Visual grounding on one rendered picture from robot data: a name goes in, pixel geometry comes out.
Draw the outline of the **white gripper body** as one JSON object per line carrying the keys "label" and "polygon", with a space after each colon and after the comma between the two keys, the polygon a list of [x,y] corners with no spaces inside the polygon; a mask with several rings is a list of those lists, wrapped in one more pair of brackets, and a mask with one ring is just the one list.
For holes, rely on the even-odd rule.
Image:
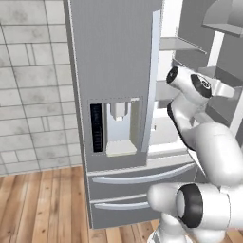
{"label": "white gripper body", "polygon": [[234,89],[221,81],[216,81],[212,84],[212,94],[215,97],[232,98],[234,96]]}

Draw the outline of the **grey fridge shelf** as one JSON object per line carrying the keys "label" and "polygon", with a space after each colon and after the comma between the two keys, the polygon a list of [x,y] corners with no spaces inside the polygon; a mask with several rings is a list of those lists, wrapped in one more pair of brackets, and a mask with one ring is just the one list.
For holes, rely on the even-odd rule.
{"label": "grey fridge shelf", "polygon": [[160,51],[195,50],[206,54],[200,46],[190,43],[179,37],[161,37],[159,44]]}

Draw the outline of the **open grey fridge door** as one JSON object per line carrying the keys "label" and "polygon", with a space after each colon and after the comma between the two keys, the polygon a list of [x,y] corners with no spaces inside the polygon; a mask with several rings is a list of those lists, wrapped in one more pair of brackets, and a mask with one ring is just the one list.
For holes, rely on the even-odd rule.
{"label": "open grey fridge door", "polygon": [[183,0],[178,36],[202,48],[178,51],[178,62],[236,89],[231,99],[210,99],[205,113],[243,148],[243,0]]}

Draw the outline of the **grey fridge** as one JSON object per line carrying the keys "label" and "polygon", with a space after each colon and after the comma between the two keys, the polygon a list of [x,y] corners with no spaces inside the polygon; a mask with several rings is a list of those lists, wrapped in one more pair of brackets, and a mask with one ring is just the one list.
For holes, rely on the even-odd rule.
{"label": "grey fridge", "polygon": [[[178,31],[179,31],[180,18],[182,12],[182,4],[183,4],[183,0],[161,0],[160,38],[179,37]],[[166,159],[179,163],[182,160],[185,160],[185,158],[188,158],[196,165],[196,174],[192,182],[206,183],[208,179],[203,174],[202,168],[197,159],[196,152],[187,148],[187,146],[183,143],[174,125],[173,120],[169,117],[167,113],[168,104],[179,94],[179,90],[166,83],[166,77],[169,71],[174,66],[187,67],[176,60],[176,53],[178,51],[179,50],[159,51],[159,64],[158,64],[158,74],[157,74],[157,82],[156,82],[156,97],[154,102],[154,112],[153,112],[153,119],[151,125],[151,133],[150,133],[147,158],[146,158],[146,163],[143,166],[137,166],[137,167],[145,167],[148,166],[150,163],[157,163]],[[198,125],[202,122],[217,122],[211,119],[205,113],[206,105],[207,103],[199,108],[198,112],[192,118],[192,125]],[[137,167],[116,169],[116,170],[125,170],[125,169],[137,168]],[[87,176],[96,173],[99,174],[103,172],[111,172],[115,170],[87,172],[84,165],[83,165],[83,169],[84,169],[86,203],[87,203],[87,211],[88,211],[88,219],[89,219],[90,227],[91,227],[91,204],[92,203],[101,202],[101,201],[122,200],[123,198],[138,197],[138,196],[146,196],[147,198],[147,193],[149,191],[149,188],[153,186],[151,185],[145,194],[115,197],[109,199],[90,200]],[[162,183],[185,184],[191,182],[162,182]]]}

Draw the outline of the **grey fridge door with dispenser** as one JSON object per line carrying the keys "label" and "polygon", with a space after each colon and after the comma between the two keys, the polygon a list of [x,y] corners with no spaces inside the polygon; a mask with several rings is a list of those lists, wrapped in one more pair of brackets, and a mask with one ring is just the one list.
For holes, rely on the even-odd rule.
{"label": "grey fridge door with dispenser", "polygon": [[83,165],[143,166],[153,12],[161,0],[64,0]]}

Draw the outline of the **large grey fridge drawer front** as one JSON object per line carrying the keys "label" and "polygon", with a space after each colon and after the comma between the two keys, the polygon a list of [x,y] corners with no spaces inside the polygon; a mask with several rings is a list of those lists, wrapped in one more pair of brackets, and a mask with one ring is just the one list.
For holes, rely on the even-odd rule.
{"label": "large grey fridge drawer front", "polygon": [[185,158],[179,163],[169,159],[157,163],[150,163],[145,167],[137,167],[125,170],[115,170],[111,172],[96,173],[87,176],[89,198],[90,200],[109,199],[123,196],[133,196],[145,194],[151,185],[162,182],[192,182],[196,174],[196,166],[191,170],[184,172],[172,178],[161,179],[154,182],[138,183],[138,184],[101,184],[93,182],[94,177],[109,178],[129,178],[149,176],[157,173],[174,170],[180,166],[193,163],[190,159]]}

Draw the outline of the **small grey fridge drawer front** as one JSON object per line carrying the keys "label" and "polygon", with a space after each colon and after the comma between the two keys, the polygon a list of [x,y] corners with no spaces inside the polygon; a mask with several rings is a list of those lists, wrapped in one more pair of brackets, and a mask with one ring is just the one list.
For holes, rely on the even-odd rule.
{"label": "small grey fridge drawer front", "polygon": [[95,203],[138,203],[147,202],[146,196],[123,198],[122,200],[111,200],[94,202],[91,204],[91,227],[93,229],[120,227],[150,221],[160,218],[160,213],[150,208],[129,211],[109,211],[97,209]]}

